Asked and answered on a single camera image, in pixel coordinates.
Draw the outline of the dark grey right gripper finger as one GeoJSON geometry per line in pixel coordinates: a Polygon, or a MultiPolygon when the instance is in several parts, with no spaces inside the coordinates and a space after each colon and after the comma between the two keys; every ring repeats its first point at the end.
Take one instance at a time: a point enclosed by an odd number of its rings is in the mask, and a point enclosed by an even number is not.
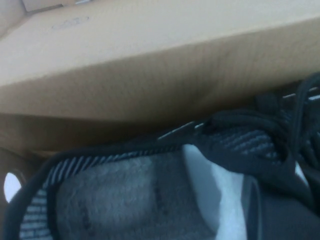
{"type": "Polygon", "coordinates": [[[245,178],[241,203],[248,240],[318,240],[320,217],[298,200],[245,178]]]}

